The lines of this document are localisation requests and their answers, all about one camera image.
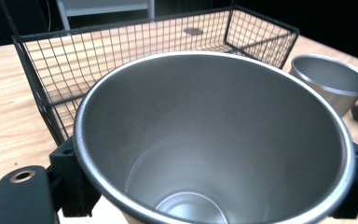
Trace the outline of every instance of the small metal cup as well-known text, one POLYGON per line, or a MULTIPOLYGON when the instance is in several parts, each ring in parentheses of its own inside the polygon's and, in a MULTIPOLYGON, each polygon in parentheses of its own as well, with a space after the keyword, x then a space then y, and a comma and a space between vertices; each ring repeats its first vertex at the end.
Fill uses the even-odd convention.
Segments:
POLYGON ((358 69, 342 61, 316 54, 292 60, 290 74, 315 91, 342 117, 358 100, 358 69))

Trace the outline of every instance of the table surface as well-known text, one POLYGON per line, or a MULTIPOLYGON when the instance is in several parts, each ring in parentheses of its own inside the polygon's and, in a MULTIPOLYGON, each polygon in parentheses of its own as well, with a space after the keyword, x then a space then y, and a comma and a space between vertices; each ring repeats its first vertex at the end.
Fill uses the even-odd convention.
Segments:
MULTIPOLYGON (((318 53, 358 68, 358 59, 300 36, 283 71, 290 70, 293 57, 318 53)), ((352 139, 358 144, 358 121, 348 113, 345 121, 352 139)), ((0 47, 0 178, 28 165, 49 165, 48 154, 56 148, 34 102, 33 95, 13 45, 0 47)), ((127 223, 120 211, 102 198, 93 217, 64 218, 61 223, 127 223)), ((358 223, 357 219, 325 218, 320 223, 358 223)))

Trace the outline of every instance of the white cabinet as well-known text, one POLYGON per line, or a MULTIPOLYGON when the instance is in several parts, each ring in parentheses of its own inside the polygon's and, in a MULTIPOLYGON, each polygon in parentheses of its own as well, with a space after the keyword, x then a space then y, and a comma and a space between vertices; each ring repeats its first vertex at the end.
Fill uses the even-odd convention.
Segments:
POLYGON ((57 0, 63 28, 70 30, 68 17, 147 9, 154 18, 154 0, 57 0))

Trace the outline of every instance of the wire mesh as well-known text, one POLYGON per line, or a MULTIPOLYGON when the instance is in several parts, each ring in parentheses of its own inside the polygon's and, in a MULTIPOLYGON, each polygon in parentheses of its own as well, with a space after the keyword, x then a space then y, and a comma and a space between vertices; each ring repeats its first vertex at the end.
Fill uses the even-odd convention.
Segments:
POLYGON ((38 98, 46 98, 44 107, 54 117, 49 119, 56 120, 58 134, 65 140, 73 134, 82 97, 101 77, 124 63, 162 52, 211 50, 282 67, 297 35, 295 28, 231 7, 162 21, 17 39, 34 70, 28 76, 30 83, 40 87, 38 98))

